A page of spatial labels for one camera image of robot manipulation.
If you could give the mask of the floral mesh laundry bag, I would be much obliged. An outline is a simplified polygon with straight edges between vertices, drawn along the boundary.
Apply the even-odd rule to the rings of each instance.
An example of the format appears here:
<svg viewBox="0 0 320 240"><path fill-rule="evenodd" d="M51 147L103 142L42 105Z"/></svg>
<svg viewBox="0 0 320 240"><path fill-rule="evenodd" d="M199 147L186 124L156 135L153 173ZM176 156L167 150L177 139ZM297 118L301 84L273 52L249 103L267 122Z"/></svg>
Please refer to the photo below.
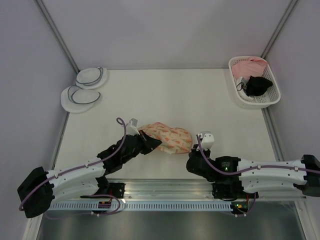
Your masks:
<svg viewBox="0 0 320 240"><path fill-rule="evenodd" d="M162 143L157 149L167 154L187 154L193 146L192 136L184 128L169 127L164 123L155 122L144 125L138 130L143 131L151 138L161 141Z"/></svg>

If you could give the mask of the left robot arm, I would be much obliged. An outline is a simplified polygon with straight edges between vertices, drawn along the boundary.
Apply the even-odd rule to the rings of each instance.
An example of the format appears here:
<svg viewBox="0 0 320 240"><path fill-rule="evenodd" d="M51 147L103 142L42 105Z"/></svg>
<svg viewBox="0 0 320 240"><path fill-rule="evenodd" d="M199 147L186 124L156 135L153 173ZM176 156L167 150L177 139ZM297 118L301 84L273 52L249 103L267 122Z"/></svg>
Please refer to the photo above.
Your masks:
<svg viewBox="0 0 320 240"><path fill-rule="evenodd" d="M17 188L19 210L28 219L45 213L51 205L74 198L104 198L110 191L106 176L122 169L139 154L147 155L162 144L143 130L126 134L97 156L73 167L58 170L33 169Z"/></svg>

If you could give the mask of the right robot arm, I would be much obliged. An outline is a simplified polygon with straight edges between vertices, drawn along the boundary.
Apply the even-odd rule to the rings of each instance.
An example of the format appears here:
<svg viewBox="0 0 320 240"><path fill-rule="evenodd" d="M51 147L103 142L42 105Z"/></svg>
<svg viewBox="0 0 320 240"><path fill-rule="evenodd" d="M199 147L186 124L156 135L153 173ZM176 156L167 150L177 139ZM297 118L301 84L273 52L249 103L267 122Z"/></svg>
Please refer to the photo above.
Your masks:
<svg viewBox="0 0 320 240"><path fill-rule="evenodd" d="M295 190L304 196L320 195L320 162L311 154L274 164L233 156L212 160L209 150L200 149L193 149L188 156L187 171L211 183L215 199L253 199L263 192Z"/></svg>

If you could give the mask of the lower white mesh laundry bag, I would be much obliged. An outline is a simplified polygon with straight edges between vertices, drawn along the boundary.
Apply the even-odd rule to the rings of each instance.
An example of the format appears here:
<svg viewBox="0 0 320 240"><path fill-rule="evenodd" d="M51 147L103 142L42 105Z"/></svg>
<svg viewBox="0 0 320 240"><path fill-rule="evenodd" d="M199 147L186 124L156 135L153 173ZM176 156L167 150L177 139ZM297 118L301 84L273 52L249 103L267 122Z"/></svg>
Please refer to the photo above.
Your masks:
<svg viewBox="0 0 320 240"><path fill-rule="evenodd" d="M72 85L60 95L60 103L65 111L72 114L87 112L102 98L102 94L92 89L82 89Z"/></svg>

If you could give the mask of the white mesh laundry bag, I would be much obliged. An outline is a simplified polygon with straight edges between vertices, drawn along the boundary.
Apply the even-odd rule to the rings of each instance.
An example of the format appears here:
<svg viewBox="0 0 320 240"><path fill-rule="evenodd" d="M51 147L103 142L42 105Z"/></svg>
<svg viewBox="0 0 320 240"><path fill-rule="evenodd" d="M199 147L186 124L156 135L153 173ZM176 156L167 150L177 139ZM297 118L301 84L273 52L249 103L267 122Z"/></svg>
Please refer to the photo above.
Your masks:
<svg viewBox="0 0 320 240"><path fill-rule="evenodd" d="M85 90L94 90L102 87L108 78L109 71L105 67L91 67L78 73L75 84Z"/></svg>
<svg viewBox="0 0 320 240"><path fill-rule="evenodd" d="M72 114L87 112L102 98L102 94L92 89L82 89L72 85L60 95L60 103L65 111Z"/></svg>

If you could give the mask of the upper white mesh laundry bag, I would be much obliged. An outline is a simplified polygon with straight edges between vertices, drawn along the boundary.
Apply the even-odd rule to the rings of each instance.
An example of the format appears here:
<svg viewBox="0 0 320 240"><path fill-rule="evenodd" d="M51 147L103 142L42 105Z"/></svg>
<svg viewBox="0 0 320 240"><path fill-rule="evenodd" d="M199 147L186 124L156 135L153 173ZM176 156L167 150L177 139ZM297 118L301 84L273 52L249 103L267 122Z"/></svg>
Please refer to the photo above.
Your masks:
<svg viewBox="0 0 320 240"><path fill-rule="evenodd" d="M78 73L75 84L85 90L94 90L102 87L108 78L109 71L105 67L91 67Z"/></svg>

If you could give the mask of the white garment in basket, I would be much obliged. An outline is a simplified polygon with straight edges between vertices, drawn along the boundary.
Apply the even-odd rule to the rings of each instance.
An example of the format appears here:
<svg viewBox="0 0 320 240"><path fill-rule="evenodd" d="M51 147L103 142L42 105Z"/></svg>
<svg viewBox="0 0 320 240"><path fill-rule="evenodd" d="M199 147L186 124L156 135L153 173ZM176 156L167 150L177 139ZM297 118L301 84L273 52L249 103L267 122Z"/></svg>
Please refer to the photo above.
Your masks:
<svg viewBox="0 0 320 240"><path fill-rule="evenodd" d="M255 100L253 96L247 95L247 83L248 81L244 77L239 77L236 80L236 90L238 95L245 101L252 102Z"/></svg>

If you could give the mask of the white plastic basket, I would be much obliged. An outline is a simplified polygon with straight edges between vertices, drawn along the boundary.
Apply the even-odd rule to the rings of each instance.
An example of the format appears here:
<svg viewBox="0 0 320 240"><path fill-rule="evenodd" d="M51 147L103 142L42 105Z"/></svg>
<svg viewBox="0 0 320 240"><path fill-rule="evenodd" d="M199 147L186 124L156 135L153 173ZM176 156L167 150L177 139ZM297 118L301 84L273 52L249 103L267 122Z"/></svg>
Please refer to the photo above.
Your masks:
<svg viewBox="0 0 320 240"><path fill-rule="evenodd" d="M264 109L270 105L278 103L281 99L281 93L277 84L277 81L273 75L270 65L267 63L266 67L261 75L263 78L268 79L272 82L272 86L269 87L264 94L261 96L247 96L241 88L239 78L236 78L233 74L232 67L240 62L247 61L249 58L252 59L253 63L257 61L265 61L261 57L250 57L250 56L236 56L229 60L229 80L227 80L228 92L231 99L243 109Z"/></svg>

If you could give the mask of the black garment in basket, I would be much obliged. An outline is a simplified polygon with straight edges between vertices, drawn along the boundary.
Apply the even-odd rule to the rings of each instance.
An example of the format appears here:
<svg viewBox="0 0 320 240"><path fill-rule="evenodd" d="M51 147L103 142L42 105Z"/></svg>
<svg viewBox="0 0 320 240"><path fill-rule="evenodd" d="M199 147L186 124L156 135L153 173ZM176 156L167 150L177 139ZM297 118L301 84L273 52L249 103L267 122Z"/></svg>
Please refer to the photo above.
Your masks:
<svg viewBox="0 0 320 240"><path fill-rule="evenodd" d="M262 96L268 90L268 88L272 86L273 83L262 76L250 76L246 84L245 92L247 96L258 97Z"/></svg>

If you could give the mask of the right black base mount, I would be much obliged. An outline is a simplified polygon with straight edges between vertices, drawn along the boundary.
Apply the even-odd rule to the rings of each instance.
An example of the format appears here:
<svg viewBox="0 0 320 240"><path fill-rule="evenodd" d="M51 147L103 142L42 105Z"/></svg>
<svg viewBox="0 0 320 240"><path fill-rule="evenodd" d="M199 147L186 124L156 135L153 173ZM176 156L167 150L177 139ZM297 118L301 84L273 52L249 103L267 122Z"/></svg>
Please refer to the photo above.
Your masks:
<svg viewBox="0 0 320 240"><path fill-rule="evenodd" d="M212 196L214 199L231 202L231 214L235 218L246 217L255 206L259 194L247 193L241 183L231 184L213 183Z"/></svg>

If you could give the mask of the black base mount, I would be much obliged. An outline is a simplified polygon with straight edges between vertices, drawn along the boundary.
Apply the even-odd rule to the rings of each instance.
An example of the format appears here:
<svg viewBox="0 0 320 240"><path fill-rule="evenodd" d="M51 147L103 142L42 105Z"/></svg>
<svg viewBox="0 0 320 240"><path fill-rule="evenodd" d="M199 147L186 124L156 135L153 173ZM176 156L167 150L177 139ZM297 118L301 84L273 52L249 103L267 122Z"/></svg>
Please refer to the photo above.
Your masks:
<svg viewBox="0 0 320 240"><path fill-rule="evenodd" d="M213 183L212 196L214 199L231 202L231 214L235 218L246 217L255 206L259 194L247 193L241 183L231 184Z"/></svg>
<svg viewBox="0 0 320 240"><path fill-rule="evenodd" d="M91 195L80 196L81 199L98 199L98 209L120 209L125 193L124 183L111 182L105 188L99 188Z"/></svg>

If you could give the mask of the aluminium front rail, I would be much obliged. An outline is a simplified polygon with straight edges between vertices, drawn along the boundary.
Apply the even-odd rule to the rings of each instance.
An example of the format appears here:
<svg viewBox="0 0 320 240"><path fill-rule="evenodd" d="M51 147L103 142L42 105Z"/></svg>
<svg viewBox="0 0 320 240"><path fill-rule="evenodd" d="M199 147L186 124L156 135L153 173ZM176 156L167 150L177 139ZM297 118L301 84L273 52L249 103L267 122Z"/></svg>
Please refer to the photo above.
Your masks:
<svg viewBox="0 0 320 240"><path fill-rule="evenodd" d="M212 184L201 179L103 179L106 188L109 183L124 183L124 199L136 201L201 201L215 200ZM80 196L92 195L98 190L95 180L82 180L76 183L55 184L54 202L79 199Z"/></svg>

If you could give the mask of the left aluminium corner post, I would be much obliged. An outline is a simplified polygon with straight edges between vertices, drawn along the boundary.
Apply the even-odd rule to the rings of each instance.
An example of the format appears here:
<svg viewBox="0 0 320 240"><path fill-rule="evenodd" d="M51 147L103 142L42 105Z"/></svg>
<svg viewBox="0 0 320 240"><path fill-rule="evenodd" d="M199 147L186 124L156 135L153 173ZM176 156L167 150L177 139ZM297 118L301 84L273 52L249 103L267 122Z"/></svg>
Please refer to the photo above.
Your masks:
<svg viewBox="0 0 320 240"><path fill-rule="evenodd" d="M79 67L76 63L76 61L74 60L62 34L60 33L53 17L51 16L45 2L43 0L34 0L33 1L35 3L35 5L37 6L40 14L42 15L44 21L46 22L46 24L48 25L50 31L52 32L54 38L56 39L59 47L61 48L64 56L66 57L68 63L70 64L71 68L73 69L73 71L77 74L80 70Z"/></svg>

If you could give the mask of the aluminium corner post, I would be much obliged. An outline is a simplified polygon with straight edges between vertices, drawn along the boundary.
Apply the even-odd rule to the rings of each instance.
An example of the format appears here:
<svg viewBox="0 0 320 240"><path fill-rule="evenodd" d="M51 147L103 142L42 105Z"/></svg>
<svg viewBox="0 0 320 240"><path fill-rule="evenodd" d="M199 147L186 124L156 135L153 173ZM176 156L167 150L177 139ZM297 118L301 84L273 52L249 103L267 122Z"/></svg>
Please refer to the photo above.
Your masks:
<svg viewBox="0 0 320 240"><path fill-rule="evenodd" d="M44 21L46 22L46 24L48 25L50 31L52 32L54 38L56 39L59 47L61 48L64 56L66 57L68 63L70 64L71 68L73 69L73 71L77 74L80 70L79 67L76 63L76 61L74 60L62 34L60 33L53 17L51 16L45 2L43 0L34 0L33 1L35 3L35 5L37 6L40 14L42 15Z"/></svg>
<svg viewBox="0 0 320 240"><path fill-rule="evenodd" d="M271 51L273 45L275 44L276 40L278 39L279 35L281 34L282 30L284 29L287 21L289 20L290 16L292 15L293 11L295 10L296 6L298 5L299 0L290 0L287 7L285 8L279 22L277 23L273 33L271 34L270 39L268 40L264 50L262 51L260 57L265 59L269 52Z"/></svg>

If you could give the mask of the right aluminium corner post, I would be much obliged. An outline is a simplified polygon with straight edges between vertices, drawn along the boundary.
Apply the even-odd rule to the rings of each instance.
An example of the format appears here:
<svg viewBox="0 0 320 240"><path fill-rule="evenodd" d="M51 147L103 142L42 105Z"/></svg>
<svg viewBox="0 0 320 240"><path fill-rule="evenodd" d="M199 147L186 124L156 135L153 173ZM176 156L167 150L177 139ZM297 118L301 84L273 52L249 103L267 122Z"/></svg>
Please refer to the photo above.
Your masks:
<svg viewBox="0 0 320 240"><path fill-rule="evenodd" d="M295 10L296 6L298 5L299 0L290 0L287 7L285 8L279 22L277 23L273 33L271 34L270 39L268 40L264 50L262 51L260 57L265 59L269 52L271 51L273 45L275 44L276 40L278 39L279 35L281 34L282 30L284 29L287 21L289 20L290 16L292 15L293 11Z"/></svg>

